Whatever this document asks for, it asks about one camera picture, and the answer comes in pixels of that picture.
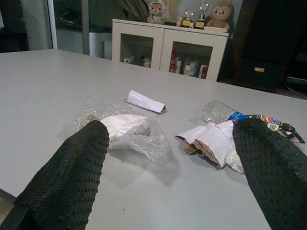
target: bubble wrap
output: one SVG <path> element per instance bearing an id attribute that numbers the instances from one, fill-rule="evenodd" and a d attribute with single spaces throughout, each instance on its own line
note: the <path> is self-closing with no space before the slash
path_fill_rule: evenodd
<path id="1" fill-rule="evenodd" d="M 85 102 L 85 108 L 79 111 L 75 119 L 75 125 L 79 130 L 91 120 L 100 121 L 108 116 L 122 114 L 144 116 L 132 110 L 124 103 L 106 104 L 88 98 Z M 145 154 L 152 161 L 156 161 L 170 151 L 170 144 L 156 120 L 148 118 L 141 125 L 131 128 L 124 135 L 111 139 L 109 149 L 133 149 Z"/>
<path id="2" fill-rule="evenodd" d="M 219 124 L 227 121 L 235 112 L 237 111 L 220 101 L 211 101 L 205 105 L 202 117 L 206 123 L 213 122 Z"/>

